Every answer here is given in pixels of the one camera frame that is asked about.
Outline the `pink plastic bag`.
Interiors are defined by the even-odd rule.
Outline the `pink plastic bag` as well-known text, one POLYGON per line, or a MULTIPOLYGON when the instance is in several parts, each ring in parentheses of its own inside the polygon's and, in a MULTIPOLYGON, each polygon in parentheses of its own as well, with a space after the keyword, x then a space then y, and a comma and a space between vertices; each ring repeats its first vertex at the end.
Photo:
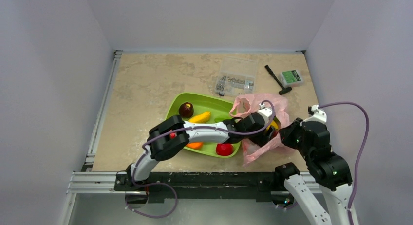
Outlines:
MULTIPOLYGON (((276 123, 280 129, 291 124, 290 116, 288 114, 288 100, 278 94, 255 93, 239 95, 235 98, 229 115, 232 117, 246 118, 249 114, 258 111, 262 101, 264 100, 269 100, 274 105, 275 118, 277 119, 276 123)), ((242 148, 244 167, 269 151, 280 154, 291 154, 295 151, 294 149, 282 144, 278 134, 276 134, 275 137, 271 137, 269 141, 264 141, 264 145, 262 146, 249 139, 244 139, 242 141, 242 148)))

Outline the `yellow fake banana bunch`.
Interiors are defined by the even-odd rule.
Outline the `yellow fake banana bunch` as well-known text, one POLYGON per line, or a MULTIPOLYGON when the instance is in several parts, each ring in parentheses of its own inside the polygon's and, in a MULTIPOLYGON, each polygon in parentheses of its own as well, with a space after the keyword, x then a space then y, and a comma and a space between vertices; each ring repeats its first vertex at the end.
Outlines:
POLYGON ((270 123, 270 125, 269 125, 268 127, 266 127, 266 130, 265 130, 265 131, 269 131, 271 128, 274 130, 274 133, 278 133, 278 132, 279 132, 279 129, 280 129, 279 123, 276 122, 276 121, 274 121, 274 120, 272 120, 271 123, 270 123))

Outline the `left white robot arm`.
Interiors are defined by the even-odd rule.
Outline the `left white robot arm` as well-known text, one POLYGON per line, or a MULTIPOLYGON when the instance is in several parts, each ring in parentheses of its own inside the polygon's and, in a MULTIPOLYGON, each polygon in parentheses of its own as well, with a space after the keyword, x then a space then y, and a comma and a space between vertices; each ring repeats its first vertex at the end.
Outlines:
POLYGON ((145 180, 159 162, 173 158, 191 143, 235 144, 264 133, 275 115, 264 108, 245 118, 235 117, 218 123, 192 123, 174 115, 152 128, 144 153, 127 169, 126 184, 132 190, 140 190, 145 180))

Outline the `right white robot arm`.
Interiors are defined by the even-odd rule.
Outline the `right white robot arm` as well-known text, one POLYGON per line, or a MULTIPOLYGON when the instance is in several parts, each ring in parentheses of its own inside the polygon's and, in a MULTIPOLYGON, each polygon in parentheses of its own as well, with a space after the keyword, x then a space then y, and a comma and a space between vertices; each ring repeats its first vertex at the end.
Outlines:
POLYGON ((297 167, 287 163, 275 168, 274 185, 286 189, 313 225, 353 225, 350 196, 352 176, 347 162, 331 151, 330 133, 318 121, 296 119, 279 131, 281 142, 304 158, 327 203, 324 209, 310 191, 297 167))

